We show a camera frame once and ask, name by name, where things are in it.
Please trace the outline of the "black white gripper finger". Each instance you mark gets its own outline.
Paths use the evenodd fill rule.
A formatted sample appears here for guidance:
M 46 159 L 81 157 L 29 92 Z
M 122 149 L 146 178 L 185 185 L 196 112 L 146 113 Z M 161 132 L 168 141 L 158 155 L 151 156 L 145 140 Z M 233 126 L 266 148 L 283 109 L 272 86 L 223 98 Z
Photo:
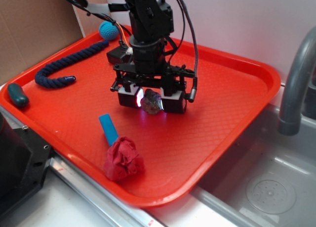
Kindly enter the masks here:
M 162 87 L 160 91 L 162 108 L 165 113 L 184 114 L 186 112 L 187 101 L 185 99 L 185 91 L 177 90 L 171 96 L 167 96 L 167 91 Z
M 143 88 L 136 86 L 136 84 L 131 84 L 130 92 L 122 86 L 118 90 L 118 101 L 121 106 L 130 108 L 140 108 L 141 100 L 143 99 Z

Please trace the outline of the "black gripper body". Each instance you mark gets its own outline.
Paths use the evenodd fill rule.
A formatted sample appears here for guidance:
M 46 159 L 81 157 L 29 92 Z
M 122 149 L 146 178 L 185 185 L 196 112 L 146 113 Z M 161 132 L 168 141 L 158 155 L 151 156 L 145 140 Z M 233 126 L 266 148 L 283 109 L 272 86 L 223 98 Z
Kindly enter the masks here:
M 186 69 L 185 66 L 168 64 L 160 66 L 158 71 L 152 74 L 137 72 L 133 63 L 115 64 L 113 70 L 116 72 L 116 78 L 110 88 L 112 92 L 118 91 L 121 87 L 131 92 L 129 86 L 132 84 L 139 87 L 162 88 L 165 92 L 185 91 L 185 78 L 195 77 L 195 72 Z

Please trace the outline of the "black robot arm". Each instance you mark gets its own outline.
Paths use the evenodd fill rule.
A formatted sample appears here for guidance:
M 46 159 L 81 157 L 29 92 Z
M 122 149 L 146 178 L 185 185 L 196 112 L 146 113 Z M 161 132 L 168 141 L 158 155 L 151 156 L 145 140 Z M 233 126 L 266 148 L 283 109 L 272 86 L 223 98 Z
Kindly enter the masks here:
M 120 105 L 182 114 L 193 102 L 197 86 L 186 92 L 186 78 L 197 82 L 197 71 L 173 66 L 170 61 L 179 46 L 170 38 L 173 12 L 165 0 L 124 0 L 124 3 L 96 4 L 87 0 L 66 0 L 109 22 L 119 33 L 119 45 L 107 53 L 116 79 L 111 91 Z

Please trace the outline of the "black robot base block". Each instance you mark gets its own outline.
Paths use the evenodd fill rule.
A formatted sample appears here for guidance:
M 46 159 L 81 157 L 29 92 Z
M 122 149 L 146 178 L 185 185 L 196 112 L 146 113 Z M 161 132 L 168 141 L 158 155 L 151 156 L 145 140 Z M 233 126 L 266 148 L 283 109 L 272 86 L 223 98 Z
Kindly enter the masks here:
M 34 130 L 13 129 L 0 116 L 1 219 L 43 187 L 51 154 L 51 145 Z

